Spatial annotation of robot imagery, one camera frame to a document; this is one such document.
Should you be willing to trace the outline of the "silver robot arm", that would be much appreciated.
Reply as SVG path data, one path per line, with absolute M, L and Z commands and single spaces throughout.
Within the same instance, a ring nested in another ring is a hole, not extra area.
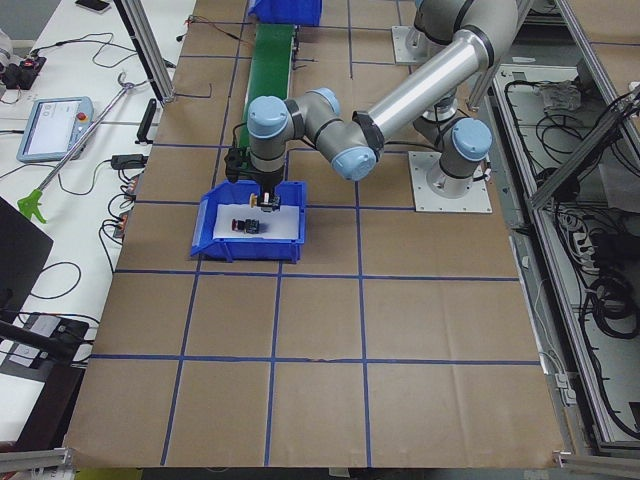
M 485 72 L 509 49 L 516 33 L 514 1 L 419 1 L 414 27 L 441 49 L 370 107 L 346 121 L 328 88 L 287 99 L 259 96 L 248 106 L 249 176 L 258 191 L 250 203 L 279 209 L 288 142 L 309 140 L 344 179 L 359 181 L 376 166 L 385 143 L 401 128 L 478 72 Z

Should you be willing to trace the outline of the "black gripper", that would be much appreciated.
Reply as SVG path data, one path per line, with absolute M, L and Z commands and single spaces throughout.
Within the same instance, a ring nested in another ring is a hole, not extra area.
M 280 196 L 276 191 L 276 187 L 283 181 L 284 178 L 284 161 L 268 161 L 263 165 L 255 165 L 253 161 L 250 162 L 252 173 L 251 178 L 259 184 L 259 192 L 256 196 L 256 206 L 260 209 L 266 207 L 265 195 L 270 195 L 271 209 L 280 209 Z

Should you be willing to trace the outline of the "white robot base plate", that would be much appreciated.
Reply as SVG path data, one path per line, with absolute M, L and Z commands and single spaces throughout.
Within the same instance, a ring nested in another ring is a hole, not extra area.
M 475 181 L 481 173 L 465 179 L 448 176 L 440 165 L 440 153 L 408 153 L 415 210 L 418 213 L 491 214 L 491 202 L 484 180 Z

